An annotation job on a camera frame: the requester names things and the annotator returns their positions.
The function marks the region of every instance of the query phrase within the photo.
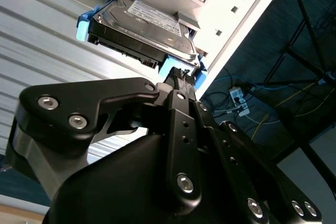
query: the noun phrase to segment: black metal bar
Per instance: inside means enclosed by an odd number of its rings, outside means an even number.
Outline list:
[[[296,53],[292,48],[288,48],[287,53],[291,55],[294,59],[296,59],[299,63],[301,63],[305,68],[313,72],[318,76],[318,78],[323,78],[323,72],[312,65],[309,61],[305,58],[301,57],[298,53]]]
[[[267,77],[265,78],[264,82],[270,81],[270,79],[273,77],[273,75],[278,70],[278,68],[280,67],[280,65],[283,62],[283,60],[285,59],[285,56],[286,56],[285,53],[281,54],[281,56],[278,58],[277,62],[275,62],[275,64],[273,65],[272,69],[267,74]]]
[[[304,21],[304,19],[302,19],[301,22],[300,22],[300,24],[299,24],[299,26],[298,26],[298,28],[295,30],[292,38],[290,39],[289,45],[291,45],[291,46],[294,45],[294,43],[296,42],[296,40],[299,38],[299,36],[300,36],[300,34],[301,34],[301,32],[302,32],[302,30],[303,30],[303,28],[304,28],[305,25],[306,25],[305,21]]]
[[[314,127],[311,128],[311,130],[304,135],[302,139],[305,139],[308,143],[312,143],[317,137],[321,134],[321,132],[324,132],[328,129],[334,122],[336,121],[336,116],[334,111],[330,111],[319,123],[315,124]],[[287,156],[292,154],[297,148],[298,144],[296,142],[293,142],[290,144],[287,148],[282,150],[279,154],[277,154],[275,157],[273,157],[273,162],[278,164],[282,160],[284,160]]]
[[[297,80],[297,81],[273,81],[273,82],[258,82],[255,85],[258,86],[272,86],[272,85],[290,85],[290,84],[304,84],[304,83],[313,83],[316,82],[316,79],[310,80]]]
[[[297,0],[298,1],[298,4],[299,4],[299,7],[300,7],[300,10],[302,12],[302,15],[303,15],[303,18],[304,18],[304,22],[306,23],[306,26],[307,26],[307,29],[308,29],[308,32],[309,32],[309,35],[311,37],[311,40],[313,42],[313,45],[314,45],[314,48],[315,48],[315,51],[316,51],[316,54],[319,58],[319,61],[320,61],[320,64],[321,64],[321,68],[324,72],[326,72],[327,68],[326,68],[326,63],[324,61],[324,58],[323,58],[323,54],[322,54],[322,51],[320,49],[320,46],[317,42],[317,38],[315,36],[315,33],[314,33],[314,30],[313,28],[311,27],[311,24],[310,24],[310,20],[309,20],[309,16],[307,14],[307,11],[305,9],[305,5],[303,4],[303,1],[302,0]]]
[[[288,49],[287,53],[291,55],[294,59],[296,59],[299,63],[301,63],[305,68],[316,74],[319,79],[323,78],[327,84],[329,84],[333,88],[336,88],[336,81],[331,79],[328,75],[324,74],[320,69],[312,65],[309,61],[301,57],[298,53],[294,52],[291,48]]]
[[[328,166],[323,162],[323,160],[319,157],[319,155],[313,150],[310,146],[309,140],[310,138],[306,138],[306,135],[300,134],[293,126],[294,118],[288,114],[279,114],[279,118],[281,123],[286,128],[288,133],[292,136],[295,144],[298,145],[319,174],[323,177],[325,182],[328,184],[330,189],[336,193],[336,176]]]
[[[277,60],[277,62],[273,65],[272,69],[270,70],[270,72],[267,74],[267,77],[265,78],[264,82],[269,82],[271,80],[271,78],[273,77],[273,75],[275,74],[275,72],[278,70],[278,68],[280,67],[281,63],[283,62],[283,60],[285,59],[285,53],[287,51],[288,46],[292,46],[294,45],[295,41],[298,39],[298,37],[300,36],[304,25],[305,21],[304,19],[300,22],[298,28],[295,30],[293,36],[291,37],[288,45],[286,46],[284,52],[281,54],[281,56],[279,57],[279,59]]]

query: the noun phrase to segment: metal frame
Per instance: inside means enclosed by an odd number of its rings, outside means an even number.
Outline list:
[[[317,38],[315,36],[315,33],[312,29],[309,16],[307,14],[307,11],[305,9],[305,6],[303,4],[302,0],[297,0],[298,5],[300,7],[303,20],[300,22],[298,28],[294,32],[291,40],[288,42],[287,46],[285,47],[283,53],[278,58],[274,66],[271,68],[269,74],[266,76],[264,82],[257,83],[257,85],[264,86],[264,85],[290,85],[294,83],[312,83],[317,82],[318,80],[323,79],[328,85],[330,85],[333,88],[336,88],[336,82],[328,76],[328,69],[326,67],[326,63],[323,57],[323,54],[321,52],[321,49],[318,45]],[[302,30],[304,27],[307,27],[310,38],[312,40],[314,49],[317,53],[321,69],[318,69],[314,65],[312,65],[309,61],[305,60],[305,58],[301,57],[297,52],[295,52],[292,48],[298,37],[300,36]],[[283,60],[285,59],[286,55],[290,55],[294,59],[296,59],[301,65],[303,65],[306,69],[310,70],[314,74],[316,74],[317,78],[313,80],[298,80],[298,81],[281,81],[281,82],[270,82],[280,65],[282,64]],[[334,112],[329,113],[325,116],[324,120],[321,121],[318,125],[315,125],[311,131],[309,131],[306,134],[300,134],[297,129],[293,126],[294,117],[288,113],[283,113],[282,111],[278,111],[279,113],[279,119],[281,123],[284,125],[286,130],[289,132],[289,134],[292,136],[294,142],[288,146],[285,150],[283,150],[280,154],[278,154],[274,161],[276,163],[283,160],[285,157],[287,157],[289,154],[291,154],[293,151],[295,151],[298,147],[300,147],[307,158],[310,160],[310,162],[314,165],[314,167],[318,170],[320,175],[323,177],[323,179],[327,182],[330,189],[336,193],[336,176],[333,174],[332,171],[327,167],[327,165],[322,161],[322,159],[318,156],[318,154],[313,150],[313,148],[310,146],[311,140],[314,139],[316,136],[320,134],[320,132],[323,132],[325,129],[329,127],[333,122],[335,122],[335,115]]]
[[[313,31],[313,28],[311,26],[309,16],[307,14],[307,11],[305,9],[303,1],[302,0],[297,0],[297,2],[298,2],[298,5],[300,7],[303,19],[300,22],[296,31],[294,32],[292,38],[290,39],[290,41],[286,45],[282,54],[280,55],[280,57],[278,58],[276,63],[273,65],[270,72],[267,74],[264,82],[257,83],[257,85],[261,85],[261,86],[265,86],[265,85],[268,85],[268,86],[270,86],[270,85],[290,85],[290,84],[294,84],[294,83],[312,83],[312,82],[316,82],[320,79],[323,79],[327,84],[329,84],[333,88],[336,88],[336,82],[327,75],[328,70],[327,70],[327,67],[326,67],[326,63],[325,63],[321,48],[318,45],[316,35],[315,35],[315,33]],[[296,42],[296,40],[299,38],[300,34],[302,33],[305,26],[307,27],[308,33],[310,35],[310,38],[311,38],[311,41],[313,43],[314,49],[317,53],[317,56],[318,56],[318,59],[319,59],[322,70],[320,70],[319,68],[312,65],[309,61],[307,61],[305,58],[303,58],[301,55],[299,55],[297,52],[295,52],[292,48],[294,43]],[[270,82],[270,80],[272,79],[272,77],[274,76],[274,74],[276,73],[276,71],[278,70],[280,65],[282,64],[283,60],[285,59],[286,55],[292,56],[301,65],[303,65],[305,68],[307,68],[308,70],[310,70],[311,72],[316,74],[317,78],[313,79],[313,80],[297,80],[297,81],[289,80],[289,81],[282,81],[282,82]]]

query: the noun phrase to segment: blue plastic latch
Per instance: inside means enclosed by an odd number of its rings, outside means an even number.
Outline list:
[[[76,39],[86,41],[88,37],[90,21],[82,20],[78,23]]]
[[[195,89],[199,89],[201,87],[201,85],[205,81],[207,75],[208,75],[208,71],[206,71],[206,70],[201,70],[198,73],[198,75],[196,76],[196,83],[195,83],[195,86],[194,86]]]
[[[159,76],[165,79],[173,67],[181,68],[182,70],[187,69],[190,70],[190,72],[193,72],[194,70],[194,67],[182,61],[179,61],[170,55],[167,55],[166,60],[164,61],[161,69],[159,70]]]
[[[99,11],[99,6],[95,6],[93,10],[80,15],[77,19],[77,33],[76,39],[80,41],[86,41],[88,37],[89,25],[93,16]]]

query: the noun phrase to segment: silver bolt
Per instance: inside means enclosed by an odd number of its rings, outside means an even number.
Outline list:
[[[58,102],[52,97],[41,97],[37,100],[38,105],[46,110],[53,110],[58,107]]]
[[[300,215],[300,216],[304,216],[305,213],[303,212],[302,208],[300,207],[300,205],[296,202],[296,201],[292,201],[292,206],[294,207],[295,211]]]
[[[317,216],[315,209],[308,202],[305,202],[305,206],[311,215],[313,215],[314,217]]]
[[[251,210],[251,212],[257,218],[259,218],[259,219],[262,218],[262,216],[263,216],[262,209],[254,199],[248,198],[247,199],[247,205],[248,205],[248,208]]]
[[[194,190],[193,182],[185,175],[179,175],[177,177],[177,184],[179,188],[187,194],[192,193],[192,191]]]
[[[146,83],[145,84],[145,87],[150,90],[150,91],[154,91],[155,90],[155,87],[153,87],[153,85],[149,84],[149,83]]]
[[[233,132],[237,132],[237,129],[236,129],[236,127],[234,127],[233,124],[229,123],[228,126],[229,126],[229,128],[230,128]]]
[[[80,130],[80,129],[84,129],[86,125],[88,125],[88,122],[81,115],[72,115],[71,117],[69,117],[69,124],[72,127]]]
[[[200,103],[199,106],[200,106],[201,109],[204,110],[204,111],[207,111],[207,110],[208,110],[207,107],[206,107],[204,104],[202,104],[202,103]]]
[[[99,23],[103,23],[103,21],[101,20],[101,16],[100,15],[97,16],[97,20],[98,20]]]
[[[177,96],[178,96],[178,98],[180,98],[180,99],[185,99],[184,95],[182,95],[181,93],[177,93]]]

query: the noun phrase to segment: floor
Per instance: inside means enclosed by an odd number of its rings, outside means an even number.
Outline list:
[[[330,9],[333,9],[335,13],[336,2],[335,0],[303,0],[303,2],[311,23],[313,26],[316,26],[314,29],[327,66],[329,69],[334,69],[336,66],[336,58],[334,56],[334,52],[336,51],[335,30],[333,33],[330,33],[328,30],[322,32],[321,29],[318,29],[320,26],[317,21],[325,15],[326,10],[331,4]],[[234,76],[232,83],[230,78],[214,81],[206,94],[212,92],[224,92],[227,94],[228,89],[231,88],[231,86],[246,83],[245,80],[236,77],[245,78],[253,83],[263,82],[301,20],[301,12],[296,0],[274,0],[217,76],[217,79],[219,79],[221,77],[228,77],[229,74],[231,74]],[[306,57],[312,64],[319,67],[318,58],[314,52],[306,28],[302,31],[293,48],[296,52]],[[272,78],[272,81],[306,80],[313,78],[314,74],[303,68],[294,59],[287,56]],[[297,84],[295,86],[304,88],[307,84]],[[307,90],[320,97],[320,99],[312,97],[311,95],[306,95],[302,92],[288,100],[288,102],[284,102],[279,108],[282,110],[289,110],[291,113],[305,113],[316,108],[321,103],[321,100],[329,94],[331,88],[328,85],[315,85]],[[261,90],[256,94],[256,97],[262,99],[271,106],[275,106],[280,101],[297,91],[297,89],[291,87],[281,90]],[[301,117],[302,123],[298,127],[299,131],[307,131],[330,109],[334,109],[333,98],[335,98],[335,93],[332,93],[323,106],[318,110],[307,116]],[[226,95],[222,93],[213,94],[211,96],[211,101],[213,104],[218,104],[225,99],[225,96]],[[268,110],[258,104],[256,99],[248,101],[248,105],[250,107],[249,117],[258,122],[262,121],[266,114],[268,114]],[[225,109],[230,109],[232,107],[233,103],[230,102]],[[258,126],[258,123],[252,122],[245,117],[241,118],[236,116],[236,113],[216,118],[218,123],[224,120],[236,121],[241,129],[247,131],[249,136],[254,134],[256,127]],[[265,118],[265,121],[266,120],[267,122],[274,122],[277,121],[278,118],[276,116],[267,116]],[[290,145],[293,140],[281,123],[274,123],[262,125],[257,134],[255,134],[253,141],[263,148],[270,157],[275,157],[279,152]]]

